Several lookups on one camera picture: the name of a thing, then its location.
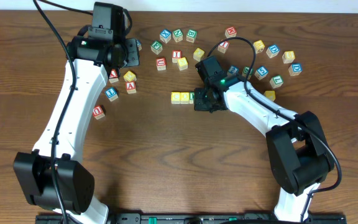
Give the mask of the green R block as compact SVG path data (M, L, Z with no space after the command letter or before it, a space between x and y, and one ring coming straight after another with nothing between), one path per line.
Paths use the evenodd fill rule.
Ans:
M195 93L193 91L189 92L189 104L193 104L195 100Z

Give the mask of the yellow C block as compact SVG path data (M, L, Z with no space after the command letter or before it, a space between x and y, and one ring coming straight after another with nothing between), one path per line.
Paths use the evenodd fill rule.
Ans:
M171 103L172 104L180 104L180 92L171 92Z

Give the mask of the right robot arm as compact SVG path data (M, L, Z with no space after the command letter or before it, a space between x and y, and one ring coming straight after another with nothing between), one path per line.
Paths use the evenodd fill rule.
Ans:
M259 93L243 76L229 76L216 57L195 65L202 88L195 89L196 111L237 113L266 139L272 174L281 187L274 209L280 221L305 222L315 193L337 167L315 114L287 110Z

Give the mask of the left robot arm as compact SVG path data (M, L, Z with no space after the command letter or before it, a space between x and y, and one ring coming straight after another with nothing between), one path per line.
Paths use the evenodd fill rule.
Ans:
M82 166L96 101L113 69L139 64L138 41L76 36L68 43L65 79L49 122L32 152L17 153L13 168L31 205L61 213L61 221L106 223L109 208L94 195Z

